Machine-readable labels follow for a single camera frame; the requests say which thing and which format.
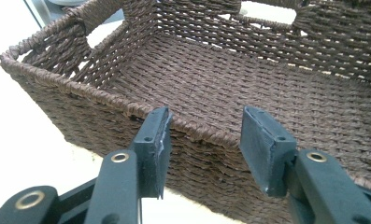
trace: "metal grommet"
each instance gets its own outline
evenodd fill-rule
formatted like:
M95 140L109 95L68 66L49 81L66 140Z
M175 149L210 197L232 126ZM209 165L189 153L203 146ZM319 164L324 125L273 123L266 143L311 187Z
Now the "metal grommet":
M36 196L36 199L33 200L32 202L26 202L25 200L28 199L29 197ZM16 208L19 210L23 209L28 209L31 207L34 207L35 205L39 204L42 202L42 200L45 198L45 193L40 191L40 190L35 190L30 193L25 194L21 198L19 198L18 201L16 201Z
M113 162L123 162L123 161L127 161L129 159L129 154L127 153L118 153L118 154L115 154L111 157L111 160Z
M327 158L322 155L321 153L318 153L318 152L309 152L307 153L307 157L313 161L316 161L316 162L326 162L327 161Z

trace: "brown woven basket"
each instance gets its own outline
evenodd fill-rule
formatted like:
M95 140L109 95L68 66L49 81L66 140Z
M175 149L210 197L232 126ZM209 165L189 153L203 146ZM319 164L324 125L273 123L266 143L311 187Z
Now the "brown woven basket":
M371 0L256 2L293 8L295 21L243 17L240 0L92 0L0 59L67 141L102 156L168 105L169 188L244 222L291 222L237 148L242 108L267 110L371 189ZM126 20L90 48L120 8Z

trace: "woven texture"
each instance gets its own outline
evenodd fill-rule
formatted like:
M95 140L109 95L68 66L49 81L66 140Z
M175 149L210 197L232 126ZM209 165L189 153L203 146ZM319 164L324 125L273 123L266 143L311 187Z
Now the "woven texture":
M295 21L244 17L232 0L92 0L1 64L67 141L102 156L168 105L168 187L247 223L287 223L286 201L262 195L238 149L243 106L371 189L371 0L256 2L292 8ZM87 35L120 8L126 21L90 48Z

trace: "wicker basket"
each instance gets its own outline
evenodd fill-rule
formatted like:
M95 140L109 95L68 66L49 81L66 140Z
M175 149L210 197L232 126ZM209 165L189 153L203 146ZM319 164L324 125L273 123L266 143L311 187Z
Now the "wicker basket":
M240 0L92 0L1 64L67 141L100 155L168 105L169 188L244 222L291 222L237 148L242 108L267 110L300 148L336 156L371 189L371 0L257 2L293 8L295 21L243 17ZM126 20L90 48L87 35L120 8Z

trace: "metal ring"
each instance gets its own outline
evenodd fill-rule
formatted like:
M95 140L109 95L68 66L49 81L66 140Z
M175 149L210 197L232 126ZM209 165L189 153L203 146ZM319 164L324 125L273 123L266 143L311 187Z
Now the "metal ring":
M25 203L24 201L28 197L31 197L31 196L37 196L37 198L33 202ZM22 196L21 198L19 198L19 200L16 201L15 206L19 210L28 209L28 208L34 207L35 205L37 205L40 202L42 202L42 200L44 198L45 198L45 193L44 192L42 192L40 190L35 190L35 191L32 191L30 193L27 193L24 196Z
M118 154L115 154L111 157L111 160L113 162L124 162L124 161L127 161L129 159L129 154L127 153L118 153Z
M316 161L316 162L326 162L327 161L327 158L322 155L321 153L318 153L318 152L309 152L307 153L307 157L313 161Z

